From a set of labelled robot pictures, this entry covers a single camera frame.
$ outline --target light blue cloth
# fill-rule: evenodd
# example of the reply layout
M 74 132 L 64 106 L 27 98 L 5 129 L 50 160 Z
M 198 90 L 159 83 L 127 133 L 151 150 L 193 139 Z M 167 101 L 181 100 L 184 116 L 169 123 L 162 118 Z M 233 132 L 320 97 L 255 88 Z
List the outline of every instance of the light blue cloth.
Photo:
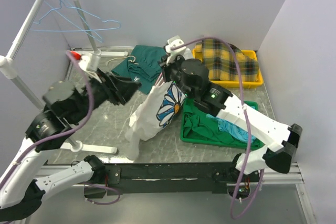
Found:
M 218 122 L 218 128 L 220 131 L 224 131 L 229 133 L 234 138 L 238 139 L 239 141 L 242 141 L 244 143 L 247 143 L 248 134 L 247 131 L 243 130 L 242 128 L 238 127 L 237 125 L 230 123 L 226 120 L 215 118 L 214 116 L 207 114 L 207 118 L 216 120 Z M 255 136 L 251 136 L 251 143 L 256 139 Z

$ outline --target metal pole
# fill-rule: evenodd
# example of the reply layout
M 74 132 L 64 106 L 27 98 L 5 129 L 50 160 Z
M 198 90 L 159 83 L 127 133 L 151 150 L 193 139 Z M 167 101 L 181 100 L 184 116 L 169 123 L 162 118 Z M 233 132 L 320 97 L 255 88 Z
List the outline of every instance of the metal pole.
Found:
M 81 10 L 82 7 L 80 6 L 79 0 L 73 0 L 73 3 L 75 4 L 75 6 L 77 8 L 79 8 L 79 9 L 77 9 L 77 12 L 78 12 L 79 16 L 82 18 L 81 20 L 82 20 L 84 29 L 85 30 L 90 30 L 90 27 L 88 26 L 88 24 L 86 22 L 86 19 L 85 19 L 85 16 L 84 16 L 84 12 Z M 91 46 L 93 48 L 93 52 L 99 52 L 95 40 L 91 36 L 89 36 L 89 35 L 92 35 L 92 33 L 90 31 L 88 31 L 87 33 L 88 33 L 89 41 L 90 41 Z
M 17 52 L 19 51 L 24 39 L 26 38 L 30 27 L 33 24 L 33 21 L 41 8 L 44 0 L 35 0 L 33 6 L 31 7 L 25 21 L 23 22 L 19 32 L 17 33 L 11 48 L 8 51 L 6 58 L 9 61 L 14 60 Z M 20 76 L 16 76 L 11 79 L 11 81 L 15 84 L 16 87 L 20 89 L 20 91 L 32 102 L 32 104 L 37 107 L 39 110 L 42 110 L 44 105 L 37 98 L 37 96 L 32 92 L 32 90 L 24 83 L 24 81 L 20 78 Z M 79 144 L 71 138 L 68 138 L 67 141 L 73 146 L 73 148 L 77 148 Z
M 36 95 L 32 92 L 32 90 L 23 82 L 20 76 L 11 80 L 16 87 L 20 89 L 20 91 L 35 105 L 39 110 L 43 109 L 43 103 L 36 97 Z
M 33 6 L 31 7 L 26 20 L 23 22 L 19 32 L 17 33 L 13 44 L 11 46 L 11 48 L 8 51 L 8 54 L 6 56 L 6 58 L 10 58 L 13 59 L 15 58 L 17 52 L 19 51 L 19 48 L 21 47 L 26 35 L 29 32 L 30 27 L 33 24 L 33 21 L 37 15 L 37 12 L 40 10 L 40 7 L 42 5 L 44 0 L 35 0 Z

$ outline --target yellow plastic tray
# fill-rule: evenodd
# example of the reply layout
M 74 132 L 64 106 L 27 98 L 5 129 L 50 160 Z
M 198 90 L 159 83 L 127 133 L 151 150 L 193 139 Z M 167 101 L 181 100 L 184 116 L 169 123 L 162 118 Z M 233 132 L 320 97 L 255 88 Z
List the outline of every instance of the yellow plastic tray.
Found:
M 256 52 L 254 52 L 253 50 L 242 50 L 242 53 L 247 57 L 249 57 L 250 59 L 257 60 Z M 195 59 L 203 61 L 202 53 L 196 52 L 195 48 L 193 49 L 193 56 Z M 224 88 L 239 88 L 239 81 L 212 81 L 212 82 L 221 85 Z M 264 80 L 262 79 L 261 71 L 259 68 L 257 81 L 256 82 L 243 81 L 243 87 L 246 89 L 255 89 L 256 87 L 262 85 L 263 82 Z

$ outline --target red cap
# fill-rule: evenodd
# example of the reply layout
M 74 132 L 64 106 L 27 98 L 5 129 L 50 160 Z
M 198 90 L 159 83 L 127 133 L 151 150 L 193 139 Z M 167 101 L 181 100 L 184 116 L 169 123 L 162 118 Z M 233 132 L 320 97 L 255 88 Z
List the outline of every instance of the red cap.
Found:
M 80 55 L 79 53 L 77 53 L 77 52 L 75 52 L 75 51 L 71 51 L 71 52 L 72 52 L 73 57 L 74 57 L 76 60 L 80 60 L 81 55 Z

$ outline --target white connector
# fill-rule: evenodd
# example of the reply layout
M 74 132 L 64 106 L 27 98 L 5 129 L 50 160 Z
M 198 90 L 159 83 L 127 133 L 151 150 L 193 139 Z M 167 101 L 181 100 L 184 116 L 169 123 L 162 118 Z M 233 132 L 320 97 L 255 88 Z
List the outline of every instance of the white connector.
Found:
M 177 55 L 184 55 L 186 47 L 181 47 L 179 49 L 172 50 L 172 48 L 184 44 L 183 40 L 181 40 L 179 36 L 170 38 L 167 42 L 168 45 L 164 47 L 164 50 L 166 51 L 166 53 L 170 54 L 169 57 L 167 58 L 167 65 L 169 65 L 170 63 L 173 63 L 175 61 Z
M 0 71 L 9 80 L 13 80 L 17 77 L 17 72 L 12 67 L 12 63 L 13 60 L 11 58 L 0 55 Z
M 88 75 L 101 82 L 100 78 L 97 75 L 99 61 L 100 61 L 100 55 L 94 54 L 92 52 L 83 51 L 81 52 L 81 57 L 78 62 L 78 65 Z

